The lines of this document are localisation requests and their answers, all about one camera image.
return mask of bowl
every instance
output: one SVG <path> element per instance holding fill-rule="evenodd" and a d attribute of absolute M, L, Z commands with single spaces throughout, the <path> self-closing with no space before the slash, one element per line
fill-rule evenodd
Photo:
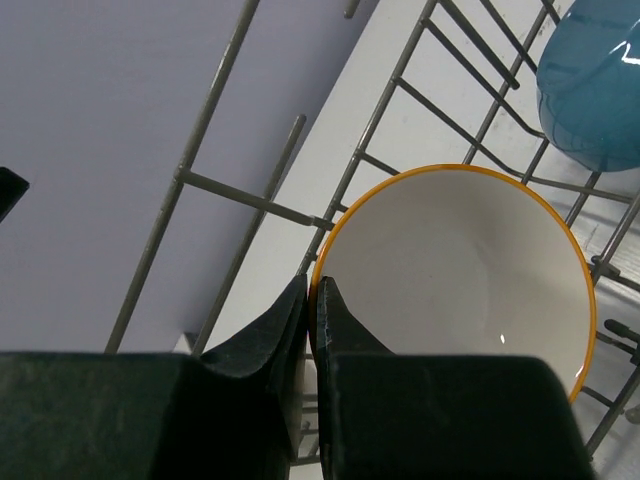
<path fill-rule="evenodd" d="M 570 400 L 587 374 L 596 307 L 580 247 L 539 195 L 493 170 L 434 165 L 373 188 L 326 240 L 312 301 L 325 276 L 395 353 L 538 357 Z"/>
<path fill-rule="evenodd" d="M 536 75 L 550 142 L 596 172 L 640 166 L 640 2 L 576 0 Z"/>

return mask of metal wire rack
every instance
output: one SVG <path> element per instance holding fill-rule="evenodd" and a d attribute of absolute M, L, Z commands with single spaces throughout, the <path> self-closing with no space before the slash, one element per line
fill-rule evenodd
<path fill-rule="evenodd" d="M 333 219 L 336 213 L 345 212 L 347 205 L 343 203 L 345 192 L 350 182 L 353 180 L 357 169 L 363 165 L 368 164 L 380 171 L 388 174 L 395 175 L 398 172 L 393 166 L 388 163 L 374 157 L 367 150 L 376 133 L 385 111 L 394 96 L 394 93 L 398 90 L 404 91 L 410 97 L 412 97 L 418 104 L 422 105 L 425 109 L 439 118 L 444 124 L 450 127 L 455 133 L 468 142 L 468 150 L 466 155 L 462 159 L 462 163 L 471 164 L 478 153 L 483 154 L 488 158 L 497 169 L 520 179 L 521 183 L 539 184 L 547 187 L 553 187 L 565 191 L 575 192 L 578 194 L 577 199 L 570 208 L 565 221 L 570 227 L 574 224 L 578 216 L 581 214 L 583 207 L 589 197 L 598 197 L 609 200 L 611 202 L 618 202 L 626 205 L 626 211 L 624 212 L 619 223 L 613 230 L 606 246 L 601 251 L 600 255 L 597 255 L 591 259 L 590 268 L 591 275 L 594 283 L 597 283 L 602 278 L 607 278 L 610 281 L 631 289 L 640 293 L 640 284 L 636 283 L 629 278 L 622 275 L 620 270 L 615 268 L 612 264 L 612 258 L 616 250 L 618 249 L 622 239 L 629 230 L 631 223 L 640 210 L 640 192 L 635 196 L 626 196 L 619 193 L 610 192 L 607 190 L 601 190 L 596 188 L 596 184 L 600 178 L 599 173 L 592 173 L 585 184 L 573 184 L 564 181 L 554 180 L 552 178 L 545 178 L 536 176 L 536 169 L 539 166 L 543 156 L 549 146 L 549 141 L 545 138 L 544 134 L 526 123 L 526 121 L 516 112 L 515 108 L 507 101 L 506 97 L 509 91 L 517 89 L 519 87 L 519 81 L 517 74 L 519 70 L 524 66 L 529 68 L 532 72 L 536 72 L 536 63 L 531 58 L 529 51 L 536 38 L 536 35 L 543 26 L 543 23 L 547 19 L 551 19 L 554 23 L 560 21 L 560 16 L 553 6 L 553 0 L 540 0 L 540 10 L 535 18 L 535 21 L 531 25 L 529 32 L 524 40 L 520 41 L 514 32 L 510 29 L 507 23 L 504 21 L 500 12 L 496 9 L 491 0 L 479 0 L 479 3 L 486 10 L 489 17 L 495 22 L 500 29 L 506 41 L 509 42 L 515 52 L 515 60 L 510 66 L 505 65 L 499 56 L 491 49 L 487 42 L 483 39 L 482 35 L 474 27 L 473 23 L 463 14 L 463 12 L 456 6 L 452 0 L 427 0 L 425 6 L 417 19 L 415 26 L 409 36 L 409 39 L 400 55 L 395 68 L 389 78 L 389 81 L 382 92 L 382 95 L 375 106 L 375 109 L 371 115 L 371 118 L 366 126 L 358 144 L 353 152 L 353 155 L 349 159 L 347 166 L 344 170 L 342 178 L 333 194 L 333 197 L 326 208 L 326 211 L 322 217 L 316 217 L 307 215 L 303 212 L 299 212 L 280 205 L 273 201 L 274 193 L 277 185 L 279 184 L 282 174 L 285 169 L 298 136 L 302 130 L 302 126 L 305 122 L 305 117 L 300 115 L 296 118 L 289 138 L 283 149 L 278 165 L 269 181 L 263 197 L 253 195 L 251 193 L 238 190 L 229 185 L 220 183 L 214 179 L 198 175 L 191 171 L 191 167 L 194 163 L 200 145 L 206 134 L 209 122 L 215 112 L 216 105 L 225 84 L 229 78 L 229 74 L 236 60 L 242 42 L 250 27 L 253 16 L 256 12 L 260 0 L 246 0 L 242 9 L 237 26 L 234 30 L 232 38 L 228 44 L 228 47 L 224 53 L 222 61 L 215 74 L 213 82 L 211 84 L 208 96 L 204 103 L 204 106 L 200 112 L 200 115 L 195 123 L 191 136 L 187 142 L 184 153 L 180 162 L 175 170 L 171 185 L 166 194 L 166 197 L 162 203 L 160 213 L 153 225 L 153 229 L 150 233 L 147 245 L 144 249 L 138 267 L 135 271 L 133 280 L 126 294 L 125 300 L 122 305 L 120 314 L 116 320 L 113 332 L 109 338 L 109 342 L 105 349 L 105 353 L 117 352 L 128 323 L 133 314 L 136 303 L 139 299 L 140 293 L 149 274 L 151 264 L 158 251 L 163 235 L 167 229 L 173 211 L 180 198 L 180 194 L 185 185 L 190 185 L 216 195 L 240 202 L 245 205 L 252 206 L 256 209 L 255 216 L 247 230 L 244 240 L 240 244 L 238 251 L 233 259 L 232 265 L 226 275 L 222 288 L 218 293 L 218 296 L 211 309 L 209 317 L 202 327 L 199 335 L 194 341 L 193 354 L 199 355 L 205 348 L 207 340 L 215 326 L 216 320 L 220 314 L 222 306 L 229 294 L 231 286 L 239 271 L 240 265 L 244 260 L 244 257 L 251 245 L 258 228 L 262 222 L 266 213 L 277 215 L 292 222 L 312 227 L 316 229 L 315 235 L 311 244 L 309 245 L 304 257 L 301 259 L 299 273 L 307 272 L 313 262 L 317 258 L 318 249 L 321 246 L 323 238 L 327 231 L 331 230 L 334 226 Z M 350 18 L 355 13 L 358 0 L 352 0 L 348 2 L 345 10 L 345 17 Z M 484 59 L 492 66 L 492 68 L 502 78 L 502 85 L 499 89 L 495 89 L 491 83 L 483 76 L 476 67 L 466 58 L 466 56 L 459 50 L 454 43 L 447 37 L 447 35 L 436 25 L 432 19 L 432 14 L 437 5 L 440 5 L 447 15 L 455 22 L 455 24 L 464 32 L 471 44 L 482 54 Z M 416 50 L 416 46 L 421 37 L 428 32 L 435 38 L 440 44 L 448 51 L 448 53 L 475 79 L 475 81 L 493 98 L 493 103 L 482 121 L 480 128 L 475 134 L 465 130 L 459 123 L 451 118 L 447 113 L 441 110 L 432 100 L 422 94 L 418 88 L 413 86 L 404 76 L 405 69 Z M 492 152 L 483 143 L 485 137 L 496 119 L 498 112 L 503 110 L 511 119 L 528 135 L 539 139 L 537 149 L 532 152 L 531 161 L 528 167 L 524 171 L 519 171 L 512 168 L 509 164 L 499 158 L 494 152 Z M 604 418 L 593 432 L 591 438 L 587 441 L 586 447 L 590 454 L 593 454 L 598 448 L 607 432 L 611 429 L 613 423 L 618 416 L 622 413 L 626 413 L 626 418 L 632 423 L 640 423 L 640 405 L 638 407 L 627 409 L 625 412 L 625 405 L 633 395 L 634 391 L 640 384 L 640 351 L 638 344 L 640 342 L 640 335 L 631 331 L 624 325 L 615 320 L 608 320 L 605 322 L 605 327 L 610 330 L 614 336 L 599 331 L 597 333 L 597 339 L 603 343 L 617 347 L 621 354 L 629 355 L 632 363 L 636 365 L 635 370 L 628 378 L 622 390 L 611 400 L 606 398 L 601 393 L 594 389 L 585 386 L 582 392 L 591 396 L 595 400 L 599 401 L 607 407 L 607 413 Z M 317 412 L 317 406 L 314 403 L 317 399 L 314 396 L 305 398 L 308 402 L 304 408 L 304 413 L 313 414 Z M 315 463 L 319 461 L 317 455 L 318 441 L 317 441 L 317 429 L 310 428 L 310 423 L 307 422 L 302 426 L 303 437 L 314 437 L 310 448 L 306 453 L 298 460 L 298 464 Z"/>

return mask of teal dish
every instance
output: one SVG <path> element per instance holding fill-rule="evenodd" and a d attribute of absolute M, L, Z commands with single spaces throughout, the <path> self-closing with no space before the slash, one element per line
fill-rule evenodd
<path fill-rule="evenodd" d="M 640 0 L 576 0 L 536 76 L 549 141 L 596 172 L 640 167 Z"/>

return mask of gray wire tine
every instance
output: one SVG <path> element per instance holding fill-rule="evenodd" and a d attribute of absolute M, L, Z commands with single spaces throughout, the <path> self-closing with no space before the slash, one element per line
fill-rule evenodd
<path fill-rule="evenodd" d="M 347 191 L 347 187 L 349 186 L 349 183 L 353 179 L 353 175 L 358 168 L 358 165 L 360 163 L 360 156 L 362 152 L 364 152 L 369 146 L 371 138 L 373 137 L 373 134 L 380 124 L 382 115 L 384 115 L 384 112 L 386 111 L 387 106 L 391 101 L 391 97 L 393 97 L 393 93 L 396 89 L 394 78 L 402 75 L 404 73 L 404 70 L 407 68 L 407 64 L 411 59 L 411 55 L 413 55 L 413 52 L 415 51 L 416 46 L 420 41 L 420 37 L 422 36 L 422 32 L 424 31 L 423 22 L 431 16 L 433 10 L 436 8 L 437 3 L 438 0 L 428 0 L 426 2 L 420 14 L 420 18 L 418 18 L 418 21 L 413 27 L 413 30 L 409 35 L 409 39 L 407 40 L 407 43 L 405 44 L 402 53 L 400 54 L 400 58 L 398 59 L 395 68 L 393 69 L 391 79 L 387 82 L 387 85 L 382 91 L 382 95 L 380 96 L 380 99 L 378 100 L 378 103 L 373 110 L 373 114 L 371 115 L 371 118 L 369 119 L 369 122 L 367 123 L 367 126 L 365 127 L 364 132 L 360 137 L 360 140 L 358 141 L 355 152 L 351 156 L 351 159 L 347 164 L 347 168 L 342 174 L 342 178 L 338 183 L 338 187 L 336 188 L 336 191 L 331 198 L 331 202 L 329 203 L 329 206 L 327 207 L 323 218 L 329 219 L 333 218 L 333 216 L 335 215 L 336 206 L 339 205 L 342 201 L 342 198 Z M 320 244 L 322 243 L 323 238 L 324 232 L 318 230 L 313 236 L 309 247 L 307 248 L 307 252 L 305 253 L 302 262 L 300 263 L 300 267 L 298 267 L 298 273 L 306 273 L 309 270 L 309 267 L 313 262 L 313 258 L 316 256 L 318 248 L 320 248 Z"/>
<path fill-rule="evenodd" d="M 264 190 L 263 198 L 269 202 L 273 201 L 273 197 L 275 196 L 276 189 L 282 180 L 282 175 L 284 174 L 287 165 L 289 164 L 289 160 L 291 159 L 291 155 L 293 154 L 293 150 L 295 149 L 296 144 L 298 143 L 298 139 L 300 138 L 300 134 L 302 133 L 302 129 L 307 121 L 307 117 L 305 115 L 298 115 L 293 123 L 293 127 L 289 132 L 289 136 L 282 150 L 282 154 L 280 155 L 280 159 L 276 164 L 273 173 L 271 174 L 271 178 L 269 179 L 269 183 Z M 206 321 L 202 325 L 200 329 L 200 333 L 196 339 L 196 342 L 193 346 L 191 354 L 194 356 L 201 355 L 207 346 L 207 342 L 209 341 L 209 337 L 211 337 L 211 332 L 216 326 L 216 322 L 218 321 L 218 317 L 220 317 L 220 312 L 222 312 L 222 307 L 224 303 L 227 301 L 227 297 L 229 296 L 229 292 L 231 292 L 231 287 L 233 286 L 233 282 L 238 276 L 238 272 L 240 271 L 240 266 L 247 256 L 247 252 L 249 251 L 249 247 L 253 243 L 253 239 L 258 233 L 258 229 L 264 220 L 266 213 L 264 210 L 258 210 L 253 215 L 251 219 L 251 223 L 247 228 L 247 232 L 242 239 L 242 243 L 238 247 L 236 254 L 231 261 L 231 266 L 227 271 L 227 274 L 224 277 L 222 285 L 220 286 L 220 290 L 218 291 L 218 295 L 216 295 L 216 299 L 213 302 L 213 306 L 209 311 L 209 316 Z"/>
<path fill-rule="evenodd" d="M 360 0 L 349 0 L 347 2 L 347 8 L 344 9 L 344 18 L 353 18 L 358 9 L 358 5 L 360 5 Z"/>
<path fill-rule="evenodd" d="M 498 25 L 498 28 L 500 28 L 502 33 L 504 33 L 505 37 L 507 37 L 509 43 L 511 43 L 513 48 L 515 48 L 518 54 L 522 57 L 524 63 L 527 64 L 527 66 L 533 73 L 536 73 L 538 71 L 536 63 L 529 56 L 529 53 L 524 49 L 524 47 L 518 40 L 518 37 L 516 37 L 513 31 L 509 28 L 507 22 L 504 21 L 504 18 L 502 18 L 502 15 L 500 15 L 500 12 L 498 12 L 498 10 L 496 10 L 496 7 L 493 6 L 491 0 L 480 0 L 480 3 L 485 8 L 487 13 L 491 16 L 493 21 L 496 22 L 496 25 Z"/>
<path fill-rule="evenodd" d="M 181 175 L 184 171 L 188 171 L 193 166 L 193 162 L 200 150 L 202 140 L 207 132 L 213 113 L 216 110 L 222 91 L 227 84 L 231 69 L 238 57 L 240 47 L 244 42 L 247 31 L 249 30 L 249 25 L 251 25 L 251 21 L 253 20 L 253 16 L 256 13 L 259 3 L 260 0 L 246 0 L 242 7 L 242 11 L 231 36 L 231 40 L 229 40 L 227 48 L 222 56 L 222 60 L 220 61 L 215 76 L 213 77 L 211 87 L 209 88 L 207 98 L 200 110 L 200 114 L 198 115 L 198 119 L 196 120 L 191 135 L 189 136 L 180 162 L 173 174 L 173 179 L 171 180 L 169 189 L 162 201 L 160 212 L 153 224 L 149 238 L 144 247 L 144 251 L 142 252 L 142 256 L 138 262 L 138 266 L 133 274 L 133 279 L 131 280 L 131 284 L 129 285 L 129 289 L 125 295 L 122 307 L 120 308 L 120 313 L 118 314 L 113 330 L 111 331 L 104 353 L 116 353 L 118 348 L 120 348 L 124 334 L 129 326 L 129 322 L 131 321 L 131 316 L 133 315 L 133 311 L 135 310 L 140 294 L 142 293 L 142 288 L 149 276 L 151 265 L 158 253 L 160 243 L 167 231 L 169 221 L 171 220 L 171 216 L 173 215 L 178 199 L 180 198 L 180 194 L 182 193 L 182 189 L 184 188 Z"/>
<path fill-rule="evenodd" d="M 369 165 L 372 165 L 380 170 L 382 170 L 385 173 L 388 173 L 391 176 L 397 175 L 400 172 L 398 170 L 396 170 L 395 168 L 387 165 L 386 163 L 384 163 L 381 160 L 378 160 L 376 157 L 374 157 L 373 155 L 369 155 L 368 153 L 362 152 L 360 154 L 360 160 L 367 162 Z"/>
<path fill-rule="evenodd" d="M 536 150 L 536 154 L 533 156 L 531 163 L 527 167 L 527 171 L 524 172 L 524 176 L 522 177 L 522 180 L 520 180 L 520 183 L 522 183 L 523 185 L 529 183 L 529 180 L 531 180 L 531 177 L 533 177 L 533 172 L 535 172 L 536 168 L 538 167 L 538 164 L 540 163 L 540 160 L 542 160 L 544 152 L 547 151 L 548 146 L 549 140 L 547 140 L 546 138 L 542 142 L 540 142 L 540 146 L 538 147 L 538 150 Z"/>
<path fill-rule="evenodd" d="M 551 20 L 553 20 L 553 23 L 555 23 L 556 25 L 559 24 L 560 15 L 558 15 L 557 10 L 553 6 L 553 0 L 540 0 L 540 1 L 542 2 L 542 5 L 544 5 L 544 8 L 549 14 L 549 17 L 551 18 Z"/>
<path fill-rule="evenodd" d="M 522 42 L 522 47 L 526 52 L 528 52 L 531 46 L 533 45 L 533 42 L 536 39 L 536 35 L 538 35 L 538 32 L 542 28 L 542 25 L 544 24 L 544 21 L 546 18 L 547 18 L 547 11 L 544 8 L 542 8 L 540 12 L 538 12 L 538 16 L 533 22 L 533 25 L 531 26 L 529 33 L 527 33 L 527 36 L 524 39 L 524 42 Z M 513 63 L 511 64 L 511 68 L 509 69 L 509 71 L 513 76 L 516 76 L 518 74 L 518 71 L 522 66 L 522 62 L 523 62 L 522 57 L 518 55 L 516 59 L 513 61 Z M 500 90 L 498 90 L 498 93 L 502 98 L 504 98 L 507 95 L 508 91 L 509 91 L 509 84 L 507 82 L 503 82 L 502 86 L 500 87 Z M 478 142 L 482 142 L 484 140 L 484 137 L 487 135 L 487 132 L 489 131 L 489 127 L 491 127 L 491 124 L 493 123 L 493 120 L 496 118 L 496 115 L 498 114 L 499 109 L 500 109 L 500 104 L 494 101 L 493 105 L 491 105 L 491 108 L 489 108 L 487 115 L 482 121 L 480 128 L 478 129 L 478 133 L 476 134 L 476 140 Z M 469 165 L 473 161 L 473 157 L 475 157 L 477 152 L 478 152 L 478 149 L 474 145 L 471 145 L 462 163 L 465 165 Z"/>
<path fill-rule="evenodd" d="M 404 78 L 399 77 L 396 78 L 396 83 L 400 88 L 402 88 L 405 92 L 411 95 L 415 100 L 418 101 L 422 106 L 427 108 L 431 113 L 433 113 L 436 117 L 446 123 L 452 130 L 454 130 L 458 135 L 463 137 L 467 142 L 475 145 L 478 150 L 484 153 L 492 162 L 498 165 L 503 170 L 511 173 L 512 175 L 522 176 L 523 174 L 514 170 L 505 164 L 502 160 L 500 160 L 491 150 L 485 147 L 483 144 L 478 142 L 473 136 L 467 132 L 464 128 L 462 128 L 455 120 L 453 120 L 449 115 L 440 110 L 436 105 L 429 100 L 427 97 L 422 95 L 413 85 L 407 82 Z"/>
<path fill-rule="evenodd" d="M 440 110 L 433 102 L 431 102 L 427 97 L 422 95 L 415 87 L 409 84 L 405 79 L 398 78 L 396 82 L 399 87 L 401 87 L 405 92 L 411 95 L 415 100 L 417 100 L 420 104 L 422 104 L 425 108 L 427 108 L 431 113 L 436 115 L 440 120 L 442 120 L 445 124 L 447 124 L 452 130 L 454 130 L 458 135 L 467 140 L 472 146 L 474 146 L 478 151 L 482 152 L 484 155 L 489 158 L 493 163 L 495 163 L 498 167 L 500 167 L 503 171 L 512 175 L 516 178 L 524 178 L 524 173 L 510 167 L 502 160 L 500 160 L 491 150 L 485 147 L 482 143 L 476 140 L 469 132 L 467 132 L 464 128 L 462 128 L 455 120 L 449 117 L 446 113 Z M 561 188 L 564 190 L 569 190 L 572 192 L 578 193 L 586 193 L 589 195 L 593 195 L 594 197 L 602 197 L 607 198 L 609 200 L 614 200 L 621 203 L 629 203 L 631 201 L 630 197 L 626 197 L 624 195 L 618 195 L 615 193 L 605 192 L 601 190 L 594 190 L 583 187 L 581 185 L 572 185 L 570 183 L 558 182 L 555 180 L 548 180 L 546 178 L 539 178 L 531 176 L 529 177 L 529 181 L 533 183 L 538 183 L 540 185 L 547 185 L 550 187 Z"/>
<path fill-rule="evenodd" d="M 521 173 L 515 173 L 513 175 L 516 177 L 522 176 Z M 529 181 L 533 183 L 538 183 L 540 185 L 547 185 L 548 187 L 555 187 L 555 188 L 560 188 L 562 190 L 569 190 L 570 192 L 585 193 L 593 197 L 613 200 L 614 202 L 629 204 L 633 200 L 631 197 L 628 197 L 626 195 L 618 195 L 617 193 L 605 192 L 604 190 L 590 189 L 582 185 L 573 185 L 571 183 L 558 182 L 556 180 L 549 180 L 547 178 L 531 177 Z"/>
<path fill-rule="evenodd" d="M 640 283 L 634 282 L 630 278 L 623 277 L 619 274 L 614 274 L 610 269 L 605 268 L 602 271 L 601 276 L 622 285 L 623 287 L 627 287 L 629 290 L 640 293 Z"/>
<path fill-rule="evenodd" d="M 304 213 L 300 213 L 289 207 L 285 207 L 284 205 L 270 202 L 262 197 L 253 195 L 252 193 L 245 192 L 239 188 L 232 187 L 197 173 L 183 172 L 181 178 L 184 183 L 191 185 L 192 187 L 214 193 L 221 197 L 228 198 L 229 200 L 257 208 L 258 210 L 264 210 L 267 213 L 277 215 L 278 217 L 282 217 L 286 220 L 291 220 L 292 222 L 306 227 L 318 227 L 324 230 L 331 230 L 334 226 L 333 223 L 323 218 L 305 215 Z"/>
<path fill-rule="evenodd" d="M 487 81 L 486 78 L 482 76 L 482 74 L 476 69 L 473 64 L 467 60 L 464 54 L 456 48 L 456 46 L 447 38 L 447 36 L 438 28 L 438 26 L 433 23 L 432 20 L 427 20 L 425 22 L 425 28 L 429 30 L 434 37 L 442 44 L 444 48 L 446 48 L 449 53 L 471 74 L 473 78 L 484 88 L 489 95 L 493 97 L 493 99 L 500 104 L 502 108 L 515 120 L 515 122 L 522 127 L 522 129 L 538 138 L 545 138 L 544 133 L 539 132 L 525 122 L 520 115 L 513 109 L 513 107 L 498 93 L 498 91 L 491 86 L 491 84 Z"/>
<path fill-rule="evenodd" d="M 440 0 L 440 4 L 458 27 L 460 27 L 460 29 L 465 33 L 469 40 L 471 40 L 471 43 L 476 46 L 484 58 L 486 58 L 491 66 L 500 74 L 504 81 L 507 82 L 514 90 L 520 88 L 520 83 L 516 79 L 515 75 L 513 75 L 505 64 L 502 63 L 498 55 L 496 55 L 489 44 L 484 41 L 482 35 L 478 33 L 473 25 L 471 25 L 471 22 L 467 20 L 467 17 L 464 16 L 455 3 L 452 0 Z"/>
<path fill-rule="evenodd" d="M 589 176 L 587 183 L 584 184 L 585 188 L 593 189 L 593 187 L 596 186 L 596 183 L 598 183 L 599 178 L 600 178 L 600 173 L 593 172 Z M 571 207 L 571 210 L 569 210 L 569 214 L 567 215 L 567 218 L 564 219 L 564 222 L 569 227 L 573 225 L 573 223 L 578 218 L 578 215 L 580 215 L 580 212 L 582 211 L 582 207 L 584 207 L 584 204 L 587 203 L 588 198 L 589 198 L 588 193 L 581 193 L 580 195 L 578 195 L 578 198 L 576 199 L 575 203 Z"/>
<path fill-rule="evenodd" d="M 624 212 L 624 215 L 622 215 L 620 223 L 618 223 L 616 229 L 609 238 L 609 242 L 607 242 L 607 245 L 602 250 L 602 253 L 599 256 L 599 261 L 595 264 L 593 270 L 591 270 L 591 277 L 593 278 L 594 285 L 598 282 L 604 269 L 608 267 L 609 262 L 611 262 L 613 255 L 616 253 L 618 246 L 629 230 L 631 223 L 636 218 L 638 211 L 640 211 L 640 192 L 636 194 L 633 202 L 631 202 L 627 210 Z"/>
<path fill-rule="evenodd" d="M 591 398 L 596 399 L 597 401 L 599 401 L 601 404 L 605 405 L 606 407 L 613 407 L 613 402 L 611 400 L 609 400 L 607 397 L 605 397 L 604 395 L 602 395 L 600 392 L 596 392 L 593 388 L 587 387 L 587 386 L 583 386 L 580 391 L 586 395 L 589 395 Z"/>
<path fill-rule="evenodd" d="M 624 411 L 625 405 L 633 395 L 633 392 L 635 392 L 636 388 L 638 388 L 638 385 L 640 385 L 640 366 L 635 368 L 624 387 L 622 387 L 622 390 L 613 401 L 614 406 L 607 410 L 604 418 L 591 435 L 591 438 L 587 441 L 586 448 L 589 455 L 593 455 L 596 449 L 600 446 L 602 440 L 604 440 L 604 437 L 607 435 L 609 430 L 611 430 L 611 427 L 617 418 Z"/>
<path fill-rule="evenodd" d="M 628 353 L 629 355 L 634 355 L 636 353 L 636 349 L 627 345 L 624 342 L 621 342 L 620 340 L 617 340 L 613 337 L 610 337 L 609 335 L 607 335 L 606 333 L 602 333 L 600 331 L 596 331 L 596 338 L 601 341 L 602 343 L 606 343 L 607 345 L 611 345 L 612 347 L 616 347 L 619 350 L 622 350 L 623 352 Z"/>

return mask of black object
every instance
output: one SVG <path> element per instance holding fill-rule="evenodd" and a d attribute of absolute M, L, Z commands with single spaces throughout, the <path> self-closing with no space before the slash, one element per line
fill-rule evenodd
<path fill-rule="evenodd" d="M 203 355 L 0 357 L 0 478 L 286 479 L 307 281 Z"/>
<path fill-rule="evenodd" d="M 6 167 L 0 167 L 0 222 L 29 189 L 29 182 Z"/>
<path fill-rule="evenodd" d="M 330 278 L 317 325 L 325 478 L 594 478 L 566 393 L 542 361 L 391 354 Z"/>

